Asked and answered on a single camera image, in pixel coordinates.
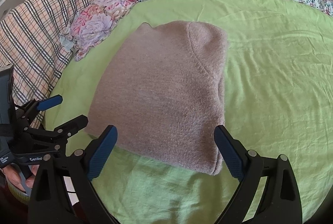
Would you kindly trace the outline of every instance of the brown knit garment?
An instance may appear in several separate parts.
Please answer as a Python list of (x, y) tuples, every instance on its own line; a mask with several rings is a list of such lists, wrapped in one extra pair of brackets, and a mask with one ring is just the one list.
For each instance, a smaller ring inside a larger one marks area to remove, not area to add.
[(98, 136), (112, 124), (123, 149), (218, 174), (213, 134), (224, 123), (226, 49), (226, 33), (207, 23), (143, 23), (106, 68), (87, 133)]

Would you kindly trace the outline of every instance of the gray handle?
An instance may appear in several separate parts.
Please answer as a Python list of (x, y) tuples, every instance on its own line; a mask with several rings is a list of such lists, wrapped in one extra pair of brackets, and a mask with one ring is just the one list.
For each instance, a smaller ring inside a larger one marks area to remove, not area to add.
[(21, 169), (19, 168), (18, 165), (14, 164), (14, 163), (12, 163), (11, 165), (14, 167), (14, 169), (16, 169), (16, 171), (20, 175), (20, 177), (21, 177), (21, 185), (23, 186), (23, 188), (24, 188), (25, 193), (27, 194), (27, 196), (30, 197), (32, 189), (26, 185), (26, 183), (25, 183), (26, 178), (24, 177)]

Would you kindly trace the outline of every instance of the green bed sheet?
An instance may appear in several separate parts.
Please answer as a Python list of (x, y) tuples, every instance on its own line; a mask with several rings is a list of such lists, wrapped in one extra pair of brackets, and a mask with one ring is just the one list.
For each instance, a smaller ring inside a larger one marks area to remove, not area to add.
[[(88, 114), (104, 69), (141, 23), (174, 20), (208, 22), (227, 31), (225, 125), (247, 149), (289, 157), (307, 220), (333, 183), (333, 19), (311, 7), (288, 0), (139, 3), (103, 43), (64, 70), (52, 92), (64, 101), (46, 112), (46, 128)], [(67, 153), (90, 141), (79, 132), (69, 139)], [(214, 223), (237, 184), (225, 165), (219, 175), (209, 176), (120, 148), (93, 180), (108, 210), (124, 224)]]

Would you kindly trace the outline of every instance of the checkered blanket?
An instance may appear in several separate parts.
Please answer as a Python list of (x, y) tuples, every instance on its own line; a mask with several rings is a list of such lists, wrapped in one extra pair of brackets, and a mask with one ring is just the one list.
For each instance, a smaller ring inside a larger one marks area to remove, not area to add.
[(62, 48), (59, 34), (90, 2), (26, 0), (0, 22), (0, 67), (15, 66), (17, 104), (51, 93), (72, 57)]

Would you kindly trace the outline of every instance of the blue rubber tip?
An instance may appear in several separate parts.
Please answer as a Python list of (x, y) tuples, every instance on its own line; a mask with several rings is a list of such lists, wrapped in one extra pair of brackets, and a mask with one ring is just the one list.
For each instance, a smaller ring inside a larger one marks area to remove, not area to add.
[(89, 171), (87, 173), (89, 181), (92, 181), (92, 179), (97, 178), (100, 175), (107, 159), (109, 158), (109, 155), (113, 150), (113, 147), (117, 142), (117, 138), (117, 128), (113, 126), (109, 130), (108, 134), (105, 136), (104, 140), (101, 142), (100, 146), (95, 151), (93, 156), (90, 158)]
[(55, 95), (49, 99), (39, 102), (39, 104), (37, 105), (37, 110), (45, 111), (47, 109), (60, 105), (62, 103), (62, 100), (63, 98), (61, 95)]
[(215, 128), (214, 140), (231, 175), (242, 181), (244, 178), (242, 159), (219, 127)]

